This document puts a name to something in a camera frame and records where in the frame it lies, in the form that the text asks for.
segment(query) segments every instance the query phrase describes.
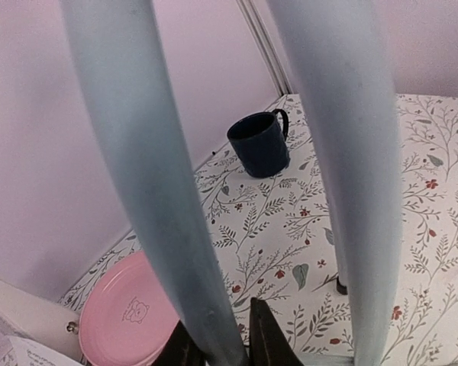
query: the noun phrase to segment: table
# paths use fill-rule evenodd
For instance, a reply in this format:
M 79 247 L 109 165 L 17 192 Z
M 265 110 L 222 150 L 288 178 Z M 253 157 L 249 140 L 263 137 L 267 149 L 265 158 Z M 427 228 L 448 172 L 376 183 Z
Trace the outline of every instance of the table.
M 458 98 L 398 95 L 404 242 L 384 365 L 458 361 Z M 196 173 L 208 230 L 240 334 L 249 299 L 267 300 L 296 352 L 351 355 L 350 308 L 337 266 L 317 159 L 298 95 L 289 113 L 290 166 L 254 179 L 224 146 Z M 134 232 L 108 251 L 61 302 L 80 310 L 96 281 L 140 249 Z

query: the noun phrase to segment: floral pattern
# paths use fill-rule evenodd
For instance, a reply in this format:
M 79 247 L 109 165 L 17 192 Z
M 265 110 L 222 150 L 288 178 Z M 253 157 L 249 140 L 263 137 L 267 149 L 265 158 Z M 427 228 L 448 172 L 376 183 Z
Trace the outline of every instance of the floral pattern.
M 290 117 L 286 170 L 250 178 L 224 146 L 195 173 L 238 329 L 248 342 L 256 296 L 296 352 L 352 355 L 350 307 L 335 291 L 333 233 L 306 116 L 298 95 L 275 108 Z M 448 364 L 458 361 L 458 99 L 398 95 L 397 108 L 405 234 L 382 364 Z M 129 233 L 61 303 L 80 311 L 98 279 L 139 248 Z

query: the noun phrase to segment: pink plate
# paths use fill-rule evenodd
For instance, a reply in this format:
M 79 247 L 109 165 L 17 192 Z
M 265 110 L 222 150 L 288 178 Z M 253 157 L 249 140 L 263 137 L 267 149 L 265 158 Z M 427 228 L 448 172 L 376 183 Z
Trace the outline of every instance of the pink plate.
M 178 323 L 144 253 L 122 259 L 98 281 L 80 316 L 79 343 L 94 366 L 145 366 Z

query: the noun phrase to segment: white wall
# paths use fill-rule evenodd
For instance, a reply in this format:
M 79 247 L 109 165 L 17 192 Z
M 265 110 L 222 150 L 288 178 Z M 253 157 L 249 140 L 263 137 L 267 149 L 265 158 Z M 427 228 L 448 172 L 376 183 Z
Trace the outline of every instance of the white wall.
M 232 0 L 155 3 L 198 165 L 236 119 L 276 92 Z M 0 2 L 0 278 L 57 299 L 128 227 L 95 145 L 58 2 Z M 0 355 L 5 348 L 0 336 Z
M 266 0 L 254 0 L 295 85 Z M 458 0 L 374 0 L 400 93 L 458 97 Z

